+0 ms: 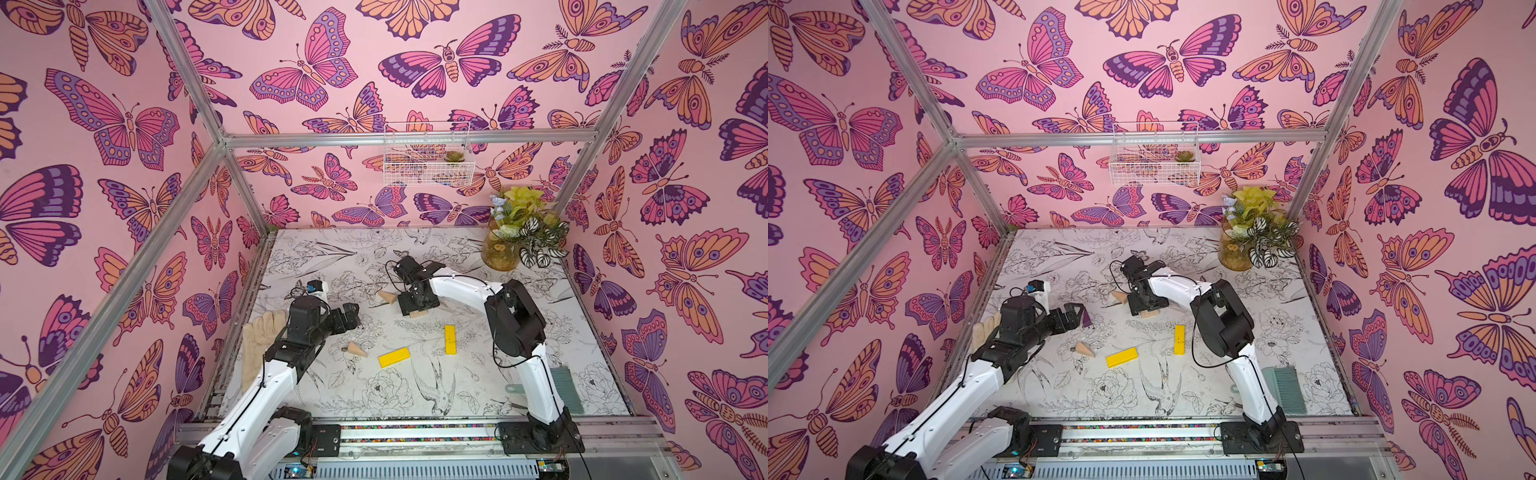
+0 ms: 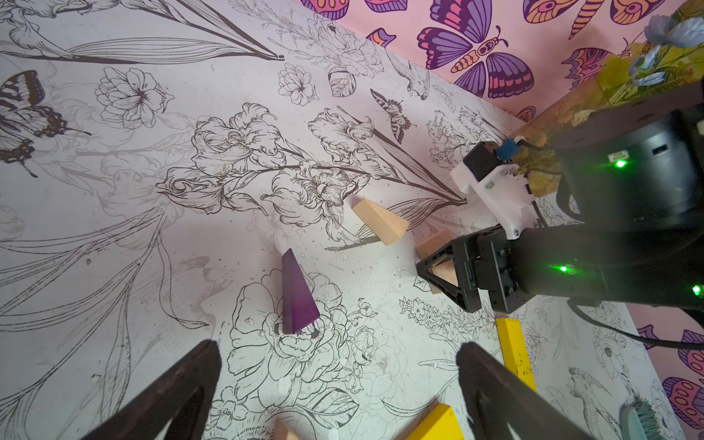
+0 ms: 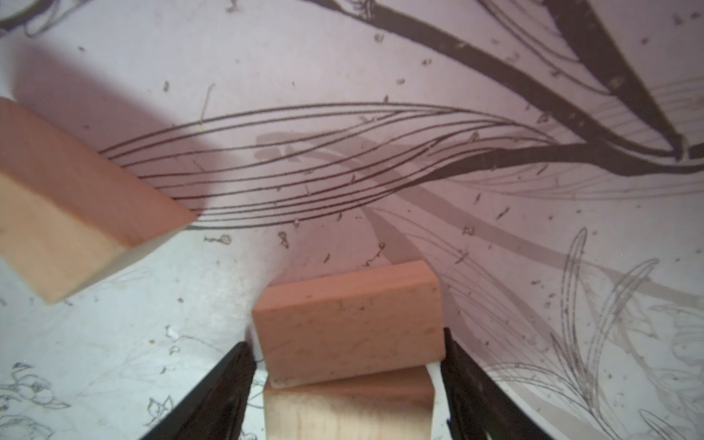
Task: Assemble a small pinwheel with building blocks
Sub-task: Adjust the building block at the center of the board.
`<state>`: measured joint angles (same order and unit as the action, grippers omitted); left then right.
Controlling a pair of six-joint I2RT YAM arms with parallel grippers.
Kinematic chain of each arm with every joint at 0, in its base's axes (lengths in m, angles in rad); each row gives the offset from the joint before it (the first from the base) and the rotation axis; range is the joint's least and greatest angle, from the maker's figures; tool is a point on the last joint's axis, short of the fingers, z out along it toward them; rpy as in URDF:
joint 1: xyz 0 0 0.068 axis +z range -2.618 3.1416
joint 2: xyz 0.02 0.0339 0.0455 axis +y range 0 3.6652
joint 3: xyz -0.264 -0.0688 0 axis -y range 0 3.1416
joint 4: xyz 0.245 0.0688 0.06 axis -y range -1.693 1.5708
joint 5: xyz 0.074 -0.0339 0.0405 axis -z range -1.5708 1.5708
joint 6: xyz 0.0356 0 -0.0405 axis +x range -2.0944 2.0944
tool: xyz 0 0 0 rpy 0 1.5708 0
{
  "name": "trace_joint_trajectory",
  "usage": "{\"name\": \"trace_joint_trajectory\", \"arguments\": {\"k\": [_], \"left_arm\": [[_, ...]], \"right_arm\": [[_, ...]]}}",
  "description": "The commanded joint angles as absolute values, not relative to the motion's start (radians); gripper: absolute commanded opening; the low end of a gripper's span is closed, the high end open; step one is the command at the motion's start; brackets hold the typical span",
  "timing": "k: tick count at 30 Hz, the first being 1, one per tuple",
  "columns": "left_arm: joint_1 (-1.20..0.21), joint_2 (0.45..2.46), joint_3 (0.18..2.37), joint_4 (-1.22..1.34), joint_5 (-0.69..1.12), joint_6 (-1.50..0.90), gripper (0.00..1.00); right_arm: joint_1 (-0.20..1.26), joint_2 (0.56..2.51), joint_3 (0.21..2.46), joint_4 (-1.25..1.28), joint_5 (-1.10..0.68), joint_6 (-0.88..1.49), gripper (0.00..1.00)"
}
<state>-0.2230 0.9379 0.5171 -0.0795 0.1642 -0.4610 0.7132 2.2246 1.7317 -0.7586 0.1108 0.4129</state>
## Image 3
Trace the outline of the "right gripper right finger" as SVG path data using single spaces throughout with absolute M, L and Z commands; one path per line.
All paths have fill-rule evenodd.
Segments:
M 444 329 L 445 359 L 441 375 L 453 439 L 551 438 L 529 417 Z

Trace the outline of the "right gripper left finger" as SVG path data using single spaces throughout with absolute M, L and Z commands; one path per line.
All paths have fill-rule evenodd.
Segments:
M 241 341 L 145 439 L 237 439 L 245 419 L 257 364 Z

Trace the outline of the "wooden triangle block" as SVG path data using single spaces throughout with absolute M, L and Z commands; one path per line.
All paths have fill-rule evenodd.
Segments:
M 424 366 L 263 390 L 268 439 L 429 439 L 436 389 Z

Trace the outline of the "natural wooden rectangular block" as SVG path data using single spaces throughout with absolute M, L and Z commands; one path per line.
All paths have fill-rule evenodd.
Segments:
M 252 317 L 275 389 L 446 356 L 440 282 L 423 260 L 269 286 Z

